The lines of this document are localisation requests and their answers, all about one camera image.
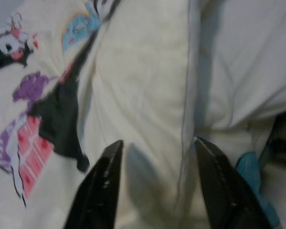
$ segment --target pillow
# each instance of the pillow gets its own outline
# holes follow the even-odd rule
[[[93,5],[28,0],[0,28],[0,229],[62,228],[84,178],[76,162],[52,153],[53,145],[39,137],[40,117],[27,114],[68,70],[90,36],[79,36],[76,44],[63,50],[66,25],[74,15],[86,17],[87,4]]]
[[[188,0],[121,1],[92,82],[80,81],[78,132],[91,164],[116,140],[125,144],[117,229],[176,228],[188,215],[199,29],[198,3],[190,2],[189,17]]]
[[[196,134],[234,165],[255,147],[260,153],[274,117],[286,111],[286,0],[220,1],[208,11],[198,89]],[[269,123],[262,130],[259,122]]]

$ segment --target cartoon face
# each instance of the cartoon face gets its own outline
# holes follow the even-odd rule
[[[49,83],[49,78],[40,72],[26,75],[18,88],[13,93],[13,101],[37,100],[42,96],[44,87]]]
[[[62,35],[62,48],[64,51],[89,37],[98,30],[101,24],[100,19],[93,14],[93,6],[90,3],[86,3],[85,6],[89,15],[79,14],[74,16]]]
[[[91,0],[93,13],[103,21],[111,13],[118,1],[119,0]]]
[[[5,55],[17,53],[19,49],[24,49],[24,44],[19,42],[11,33],[0,37],[0,50]]]
[[[0,29],[0,68],[18,62],[27,65],[27,58],[33,52],[27,44],[29,35],[21,31],[19,21],[21,16],[16,14],[10,18],[10,25]]]

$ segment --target bedding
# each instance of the bedding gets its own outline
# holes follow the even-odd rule
[[[259,157],[275,116],[286,111],[286,0],[216,1],[206,7],[196,134],[236,165]]]
[[[259,156],[286,110],[286,0],[209,3],[27,0],[11,14],[0,29],[0,228],[63,228],[120,139],[114,228],[210,228],[194,135],[233,166]]]
[[[64,225],[85,176],[79,170],[87,165],[76,166],[55,139],[41,135],[46,119],[33,112],[61,84],[69,90],[69,79],[76,81],[87,55],[93,57],[116,1],[107,4],[88,10],[92,1],[25,1],[0,28],[0,228]],[[68,38],[67,49],[63,38]],[[80,59],[86,42],[90,47]]]
[[[268,163],[263,178],[262,193],[274,204],[281,226],[286,229],[286,166],[278,161]]]

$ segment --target black cartoon figure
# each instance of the black cartoon figure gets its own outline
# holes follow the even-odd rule
[[[54,90],[36,102],[28,113],[32,117],[41,117],[40,137],[54,145],[54,152],[77,160],[77,168],[86,172],[89,160],[83,154],[77,135],[78,121],[77,90],[79,74],[94,44],[96,33],[93,33],[74,61],[62,75]]]
[[[33,49],[28,47],[29,34],[21,31],[22,18],[19,13],[8,19],[8,25],[0,29],[0,69],[12,63],[27,65]]]
[[[116,6],[121,0],[89,0],[88,3],[92,4],[92,13],[101,21],[111,17]]]

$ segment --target purple cartoon figure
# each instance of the purple cartoon figure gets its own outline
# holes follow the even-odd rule
[[[26,124],[27,113],[42,96],[43,89],[56,77],[48,78],[40,72],[26,75],[13,92],[13,101],[28,100],[27,109],[22,112],[0,134],[0,168],[11,174],[17,194],[23,196],[23,183],[19,173],[18,130]]]

